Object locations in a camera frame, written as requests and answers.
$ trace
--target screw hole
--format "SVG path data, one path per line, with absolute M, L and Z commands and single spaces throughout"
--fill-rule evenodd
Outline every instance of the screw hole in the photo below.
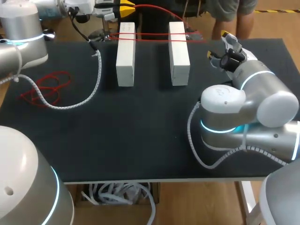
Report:
M 14 191 L 11 187 L 5 187 L 4 191 L 7 195 L 12 196 L 14 194 Z

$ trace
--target red cable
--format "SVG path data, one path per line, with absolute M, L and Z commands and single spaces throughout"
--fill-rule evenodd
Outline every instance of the red cable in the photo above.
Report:
M 135 5 L 134 6 L 134 8 L 140 8 L 140 7 L 157 8 L 157 9 L 160 9 L 162 11 L 165 11 L 165 12 L 171 14 L 172 16 L 175 16 L 180 21 L 183 21 L 189 27 L 188 23 L 186 21 L 184 21 L 181 17 L 177 16 L 175 13 L 172 13 L 171 11 L 169 11 L 169 10 L 167 10 L 165 8 L 162 8 L 162 7 L 159 7 L 159 6 L 155 6 L 155 5 L 150 5 L 150 4 L 141 4 L 141 5 Z
M 146 41 L 146 42 L 188 42 L 188 43 L 204 43 L 204 40 L 147 40 L 147 39 L 134 39 L 134 38 L 121 38 L 121 37 L 109 37 L 111 40 L 131 40 L 131 41 Z
M 58 75 L 67 75 L 68 76 L 68 81 L 64 84 L 60 84 L 60 80 L 59 78 L 57 77 Z M 41 83 L 47 79 L 54 79 L 55 81 L 57 81 L 57 85 L 56 87 L 45 87 L 45 86 L 41 86 Z M 53 72 L 53 73 L 50 73 L 44 77 L 42 77 L 41 79 L 38 79 L 36 84 L 38 86 L 38 88 L 40 90 L 51 90 L 50 92 L 44 94 L 43 96 L 44 97 L 48 97 L 48 96 L 51 96 L 53 95 L 54 93 L 56 93 L 57 95 L 57 98 L 51 102 L 52 105 L 55 105 L 59 100 L 60 100 L 60 93 L 59 93 L 59 89 L 63 88 L 63 87 L 66 87 L 67 85 L 69 85 L 71 83 L 71 75 L 69 72 L 66 72 L 66 71 L 58 71 L 58 72 Z M 36 91 L 34 90 L 34 88 L 32 88 L 31 90 L 23 93 L 20 95 L 19 98 L 22 98 L 24 99 L 25 101 L 27 101 L 28 103 L 32 104 L 32 105 L 36 105 L 36 106 L 40 106 L 40 107 L 46 107 L 44 104 L 40 104 L 40 103 L 37 103 L 36 101 L 40 99 L 39 96 L 37 97 L 34 97 L 34 94 L 36 93 Z
M 111 33 L 112 36 L 114 35 L 120 35 L 120 34 L 135 34 L 135 35 L 153 35 L 153 36 L 159 36 L 159 35 L 169 35 L 171 33 Z M 194 32 L 186 32 L 186 33 L 173 33 L 173 34 L 201 34 L 198 31 Z
M 183 23 L 185 23 L 188 27 L 189 24 L 183 20 L 181 17 L 177 16 L 175 13 L 159 7 L 159 6 L 155 6 L 155 5 L 150 5 L 150 4 L 140 4 L 140 5 L 135 5 L 133 6 L 134 8 L 157 8 L 159 10 L 165 11 L 167 13 L 169 13 L 170 15 L 176 17 L 177 19 L 179 19 L 180 21 L 182 21 Z M 199 33 L 198 31 L 195 32 L 187 32 L 187 33 L 174 33 L 174 34 L 195 34 L 195 33 Z M 159 35 L 169 35 L 170 33 L 161 33 L 161 34 L 156 34 L 156 33 L 112 33 L 111 35 L 119 35 L 119 34 L 135 34 L 135 35 L 153 35 L 153 36 L 159 36 Z M 149 42 L 169 42 L 169 41 L 179 41 L 179 42 L 190 42 L 190 43 L 203 43 L 205 42 L 204 40 L 147 40 L 147 39 L 129 39 L 129 38 L 119 38 L 119 37 L 110 37 L 111 40 L 134 40 L 134 41 L 149 41 Z

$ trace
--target white spiral cable wrap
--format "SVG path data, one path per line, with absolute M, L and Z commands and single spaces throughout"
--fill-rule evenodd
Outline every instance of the white spiral cable wrap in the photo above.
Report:
M 16 75 L 9 76 L 9 77 L 6 77 L 6 78 L 0 80 L 0 85 L 6 83 L 8 81 L 11 81 L 11 80 L 15 80 L 17 82 L 19 77 L 24 78 L 25 80 L 27 80 L 32 85 L 32 87 L 34 88 L 34 90 L 37 92 L 37 95 L 39 96 L 39 98 L 41 99 L 41 101 L 46 106 L 48 106 L 49 108 L 52 108 L 52 109 L 57 109 L 57 110 L 66 110 L 66 109 L 73 109 L 73 108 L 79 107 L 79 106 L 87 103 L 88 101 L 90 101 L 94 97 L 94 95 L 96 94 L 96 91 L 97 91 L 97 89 L 98 89 L 98 87 L 100 85 L 101 73 L 102 73 L 102 59 L 101 59 L 101 53 L 100 53 L 99 50 L 97 50 L 96 54 L 93 55 L 93 56 L 97 56 L 98 57 L 98 75 L 97 75 L 97 81 L 96 81 L 95 88 L 92 91 L 92 93 L 90 94 L 90 96 L 88 96 L 84 101 L 82 101 L 80 103 L 77 103 L 75 105 L 70 105 L 70 106 L 54 106 L 54 105 L 49 104 L 46 101 L 46 99 L 44 98 L 42 92 L 40 91 L 40 89 L 38 88 L 38 86 L 36 85 L 36 83 L 30 77 L 28 77 L 26 75 L 23 75 L 23 74 L 19 74 L 20 71 L 21 71 L 21 67 L 22 67 L 22 57 L 21 57 L 21 53 L 20 53 L 19 48 L 12 41 L 10 41 L 8 39 L 2 39 L 2 40 L 6 40 L 6 41 L 12 43 L 15 46 L 16 51 L 18 52 L 19 69 L 18 69 L 18 72 L 17 72 Z
M 141 194 L 141 191 L 146 192 L 146 197 L 149 197 L 150 203 L 151 203 L 151 216 L 147 222 L 147 225 L 151 225 L 154 221 L 154 217 L 156 214 L 156 208 L 155 208 L 155 203 L 153 196 L 150 192 L 150 183 L 148 183 L 148 188 L 139 184 L 139 183 L 106 183 L 103 184 L 100 189 L 97 192 L 98 184 L 95 184 L 94 186 L 92 184 L 89 184 L 89 196 L 85 194 L 83 191 L 81 194 L 92 204 L 94 205 L 103 205 L 103 204 L 128 204 L 132 205 L 135 204 L 138 197 Z M 135 194 L 126 199 L 124 197 L 124 194 L 129 190 L 129 189 L 134 189 Z M 95 196 L 98 196 L 100 202 L 97 202 L 95 200 Z
M 191 146 L 191 149 L 192 149 L 192 152 L 195 156 L 195 158 L 197 159 L 198 163 L 200 163 L 201 166 L 203 166 L 204 168 L 206 169 L 215 169 L 218 165 L 220 165 L 220 163 L 222 163 L 225 159 L 227 159 L 229 156 L 231 156 L 232 154 L 238 152 L 238 151 L 242 151 L 242 150 L 249 150 L 249 151 L 255 151 L 255 152 L 259 152 L 263 155 L 265 155 L 266 157 L 269 157 L 270 159 L 274 160 L 275 162 L 285 166 L 287 165 L 288 163 L 282 161 L 281 159 L 275 157 L 274 155 L 268 153 L 267 151 L 265 150 L 262 150 L 260 148 L 257 148 L 257 147 L 253 147 L 253 146 L 246 146 L 246 148 L 242 148 L 242 147 L 238 147 L 238 148 L 235 148 L 235 149 L 228 149 L 229 152 L 227 152 L 226 154 L 224 154 L 220 159 L 218 159 L 214 164 L 212 165 L 207 165 L 205 164 L 201 159 L 200 157 L 198 156 L 196 150 L 195 150 L 195 147 L 194 147 L 194 144 L 193 144 L 193 141 L 192 141 L 192 136 L 191 136 L 191 121 L 192 121 L 192 118 L 193 118 L 193 115 L 194 113 L 196 112 L 196 110 L 199 108 L 200 106 L 200 102 L 197 102 L 196 105 L 194 106 L 192 112 L 190 113 L 189 117 L 188 117 L 188 120 L 187 120 L 187 136 L 188 136 L 188 141 L 189 141 L 189 145 Z

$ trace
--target black table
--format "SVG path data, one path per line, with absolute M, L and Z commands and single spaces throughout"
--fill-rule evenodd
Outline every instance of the black table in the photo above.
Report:
M 263 61 L 294 94 L 300 95 L 300 78 L 284 43 L 279 39 L 242 42 Z M 117 84 L 116 43 L 97 43 L 102 54 L 101 86 L 86 105 L 57 111 L 32 106 L 18 98 L 28 91 L 27 81 L 12 83 L 0 108 L 0 125 L 26 134 L 64 182 L 109 180 L 219 179 L 250 180 L 265 177 L 280 166 L 257 153 L 239 152 L 209 171 L 195 160 L 186 125 L 201 92 L 227 80 L 207 58 L 209 49 L 223 50 L 220 42 L 190 44 L 188 86 L 173 87 L 167 43 L 137 43 L 135 86 Z M 49 60 L 23 73 L 34 80 L 66 70 L 72 82 L 61 90 L 60 105 L 84 100 L 93 90 L 97 58 L 87 43 L 48 43 Z M 212 164 L 224 152 L 204 147 L 199 114 L 192 123 L 199 156 Z

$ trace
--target white foam block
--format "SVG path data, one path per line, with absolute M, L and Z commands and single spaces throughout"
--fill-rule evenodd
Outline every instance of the white foam block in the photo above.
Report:
M 188 45 L 185 42 L 185 34 L 176 34 L 185 33 L 183 22 L 170 22 L 169 33 L 169 54 L 172 84 L 173 86 L 187 85 L 190 68 Z
M 135 23 L 121 22 L 119 38 L 135 39 Z M 117 76 L 121 87 L 132 87 L 135 80 L 135 41 L 119 40 L 117 53 Z

